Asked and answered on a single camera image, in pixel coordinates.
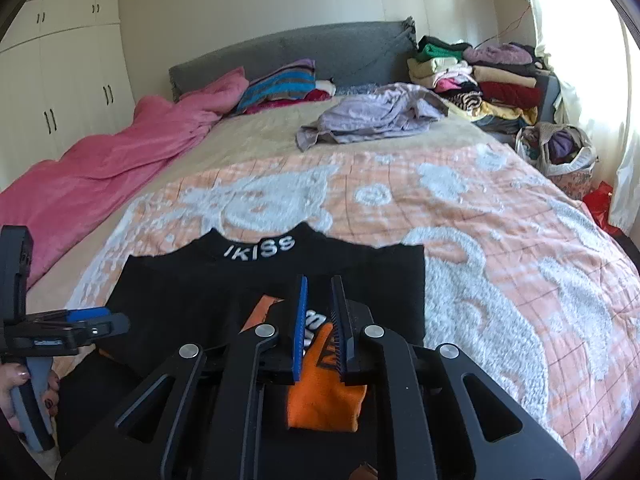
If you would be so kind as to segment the person's left hand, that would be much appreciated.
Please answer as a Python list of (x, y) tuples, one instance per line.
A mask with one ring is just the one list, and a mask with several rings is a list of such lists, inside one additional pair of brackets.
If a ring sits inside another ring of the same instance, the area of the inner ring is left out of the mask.
[[(0, 367), (0, 405), (1, 411), (10, 427), (15, 432), (21, 432), (21, 424), (15, 415), (14, 405), (11, 398), (11, 391), (14, 388), (25, 385), (29, 381), (29, 371), (23, 365), (17, 363), (6, 363)], [(54, 417), (58, 414), (58, 390), (60, 390), (60, 378), (54, 370), (50, 370), (48, 377), (48, 388), (42, 395), (42, 403), (46, 407), (48, 414)]]

